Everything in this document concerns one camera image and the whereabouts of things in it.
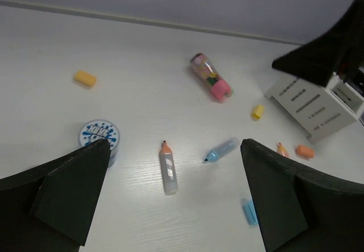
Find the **white table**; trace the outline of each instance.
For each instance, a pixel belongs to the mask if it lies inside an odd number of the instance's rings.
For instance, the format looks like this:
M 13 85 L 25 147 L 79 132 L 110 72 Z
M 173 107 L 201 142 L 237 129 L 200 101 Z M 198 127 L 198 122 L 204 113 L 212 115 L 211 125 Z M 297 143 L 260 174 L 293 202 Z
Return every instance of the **white table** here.
M 334 176 L 364 183 L 364 128 L 359 122 L 314 146 L 263 92 L 279 77 L 274 58 L 295 46 L 0 7 L 0 178 L 78 148 L 78 132 L 92 119 L 114 122 L 122 135 L 117 162 L 104 186 L 82 252 L 264 251 L 240 199 L 250 197 L 238 150 L 202 164 L 207 151 L 236 136 L 276 149 Z M 213 102 L 189 69 L 207 54 L 234 88 Z M 83 69 L 93 89 L 72 81 Z M 254 105 L 263 104 L 254 122 Z M 173 149 L 179 192 L 165 196 L 158 152 Z

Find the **white lid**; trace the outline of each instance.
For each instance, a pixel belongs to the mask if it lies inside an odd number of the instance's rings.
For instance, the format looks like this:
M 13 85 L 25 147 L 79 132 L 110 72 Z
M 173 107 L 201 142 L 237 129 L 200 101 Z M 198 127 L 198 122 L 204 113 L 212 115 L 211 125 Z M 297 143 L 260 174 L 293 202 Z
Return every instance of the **white lid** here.
M 105 138 L 110 143 L 111 155 L 118 150 L 120 134 L 118 128 L 110 121 L 96 119 L 88 122 L 80 131 L 78 141 L 81 147 Z

